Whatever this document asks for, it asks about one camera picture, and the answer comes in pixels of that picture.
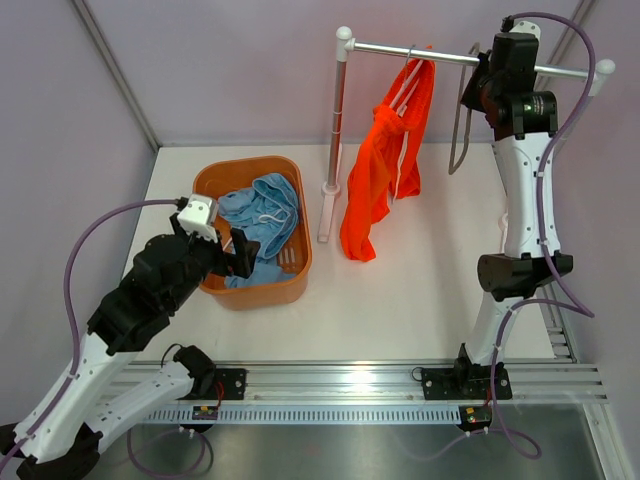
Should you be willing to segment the light blue shorts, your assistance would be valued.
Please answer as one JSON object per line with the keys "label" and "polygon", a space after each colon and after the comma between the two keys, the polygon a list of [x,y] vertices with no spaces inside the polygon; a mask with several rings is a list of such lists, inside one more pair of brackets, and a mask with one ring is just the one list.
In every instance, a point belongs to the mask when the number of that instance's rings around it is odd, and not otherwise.
{"label": "light blue shorts", "polygon": [[247,278],[227,277],[227,289],[248,288],[293,279],[277,263],[277,256],[299,223],[300,203],[292,184],[280,173],[269,173],[247,188],[218,199],[219,216],[232,228],[260,244],[253,273]]}

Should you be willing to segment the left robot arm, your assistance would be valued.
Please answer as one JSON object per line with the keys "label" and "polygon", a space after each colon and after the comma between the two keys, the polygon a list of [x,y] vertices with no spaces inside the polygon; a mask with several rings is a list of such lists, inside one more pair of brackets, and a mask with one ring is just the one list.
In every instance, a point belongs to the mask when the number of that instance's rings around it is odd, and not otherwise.
{"label": "left robot arm", "polygon": [[16,457],[21,479],[82,479],[127,430],[173,400],[199,400],[223,387],[215,363],[194,345],[182,347],[151,378],[118,397],[100,399],[113,379],[169,326],[206,278],[248,277],[260,248],[232,229],[232,251],[221,236],[186,232],[150,239],[133,266],[91,316],[79,356],[24,420],[1,428],[1,453]]}

